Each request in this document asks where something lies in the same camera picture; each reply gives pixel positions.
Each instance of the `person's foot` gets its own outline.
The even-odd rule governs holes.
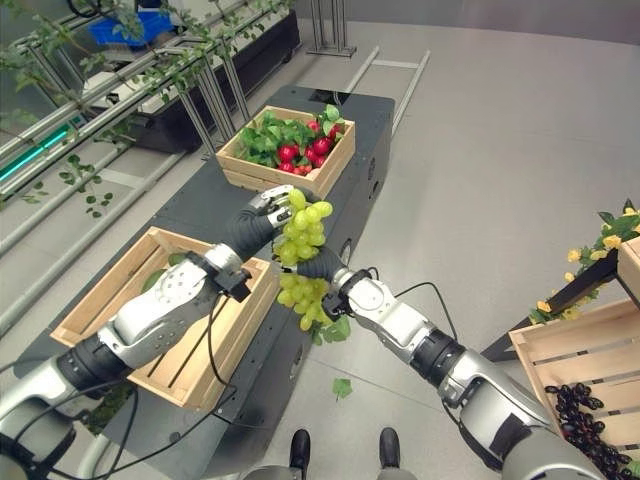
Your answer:
[[[291,439],[291,453],[289,466],[298,468],[302,472],[302,480],[307,478],[307,467],[311,458],[311,437],[304,429],[298,430]]]
[[[382,468],[400,468],[400,439],[391,427],[380,432],[380,465]]]

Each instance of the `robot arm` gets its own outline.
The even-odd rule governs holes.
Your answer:
[[[0,397],[0,478],[13,464],[29,478],[45,478],[75,437],[72,420],[101,402],[101,385],[167,352],[206,316],[218,296],[242,301],[249,273],[242,264],[266,245],[291,216],[281,186],[256,196],[229,222],[227,233],[203,257],[192,252],[144,294],[130,300],[95,334],[47,360]],[[86,395],[78,392],[90,390]],[[30,426],[33,419],[47,410]]]
[[[436,387],[448,407],[459,409],[463,439],[503,479],[602,478],[579,450],[553,433],[544,408],[528,391],[399,302],[369,272],[349,270],[327,249],[295,270],[331,283],[323,299],[328,316],[355,318]]]

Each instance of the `blue bin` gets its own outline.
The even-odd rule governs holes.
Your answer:
[[[160,12],[138,12],[138,18],[142,23],[144,32],[142,38],[125,38],[122,32],[113,32],[119,22],[105,18],[99,22],[89,25],[89,32],[98,45],[106,43],[123,43],[132,47],[142,47],[151,42],[162,32],[167,32],[173,28],[169,15]]]

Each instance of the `black table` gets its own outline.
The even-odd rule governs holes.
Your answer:
[[[356,151],[327,197],[334,213],[325,221],[327,246],[348,260],[386,177],[394,101],[285,86],[266,104],[320,112],[326,103],[339,105],[343,116],[356,122]],[[49,333],[150,226],[214,243],[221,238],[229,217],[254,194],[227,183],[218,163],[207,162],[94,276],[21,358],[58,355],[65,350]],[[270,259],[270,247],[257,256]],[[224,475],[253,465],[269,445],[310,345],[310,336],[298,328],[297,315],[274,303],[231,377],[237,392],[217,412],[235,422],[266,428],[228,426],[210,416],[180,443],[148,463],[178,480]],[[30,368],[33,365],[18,366],[15,373],[24,376]],[[105,429],[105,435],[113,441],[122,438],[131,408],[129,401]],[[202,415],[140,389],[140,406],[126,448],[144,456],[175,439],[176,432],[185,431]]]

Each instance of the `black stand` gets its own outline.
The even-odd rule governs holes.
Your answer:
[[[566,287],[556,293],[548,301],[551,307],[551,312],[556,313],[564,310],[565,308],[573,305],[582,297],[591,293],[595,288],[598,288],[603,283],[608,283],[613,279],[617,279],[620,285],[629,294],[629,297],[640,308],[640,300],[635,298],[631,293],[631,290],[625,285],[624,281],[618,276],[618,250],[613,249],[605,258],[601,258],[596,263],[582,272],[576,279],[569,283]],[[525,317],[520,323],[514,326],[511,330],[517,330],[519,328],[530,325],[529,317]],[[508,360],[517,360],[516,352],[510,350],[511,340],[509,334],[505,333],[495,342],[489,345],[482,351],[482,355],[491,360],[492,362],[506,362]]]

